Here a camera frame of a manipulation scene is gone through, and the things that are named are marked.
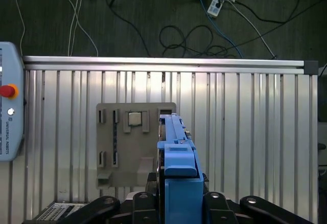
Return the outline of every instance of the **red button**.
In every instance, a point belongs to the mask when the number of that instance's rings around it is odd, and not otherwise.
[[[10,85],[3,85],[0,87],[0,95],[3,97],[11,98],[15,95],[15,88]]]

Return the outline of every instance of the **slot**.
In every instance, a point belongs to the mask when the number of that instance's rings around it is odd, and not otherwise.
[[[98,123],[105,123],[106,122],[106,110],[100,109],[98,111]]]
[[[112,165],[118,166],[117,161],[117,117],[116,117],[116,110],[112,113]]]
[[[99,167],[105,167],[105,162],[106,162],[106,152],[101,151],[99,152]]]
[[[162,109],[162,110],[160,110],[160,114],[170,115],[172,113],[173,113],[173,111],[171,109]]]

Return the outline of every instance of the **metal grille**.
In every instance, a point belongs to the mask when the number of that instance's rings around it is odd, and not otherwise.
[[[65,217],[82,208],[84,204],[53,204],[37,220],[58,220],[65,213]]]
[[[0,164],[2,223],[32,219],[53,200],[142,191],[96,189],[96,105],[116,102],[175,102],[211,191],[258,195],[317,222],[317,77],[303,75],[303,62],[50,59],[26,61],[26,141]]]

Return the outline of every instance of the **screw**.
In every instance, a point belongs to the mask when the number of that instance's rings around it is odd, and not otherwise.
[[[8,109],[7,113],[9,116],[12,116],[12,115],[14,115],[15,110],[13,108],[10,108],[10,109]]]
[[[105,201],[104,201],[105,204],[112,204],[113,203],[113,199],[112,198],[107,198]]]
[[[217,194],[216,192],[213,192],[212,194],[210,194],[210,196],[213,198],[218,198],[219,194]]]
[[[256,200],[254,198],[247,198],[246,201],[248,201],[250,204],[255,204],[256,203]]]

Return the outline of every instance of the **corrugated metal panel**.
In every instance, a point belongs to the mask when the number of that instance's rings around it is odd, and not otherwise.
[[[123,199],[142,190],[96,189],[100,102],[175,102],[210,190],[235,201],[258,195],[317,222],[316,76],[289,68],[291,74],[50,69],[26,72],[26,141],[13,162],[0,164],[0,189],[8,189],[0,194],[1,223],[31,219],[53,200]]]

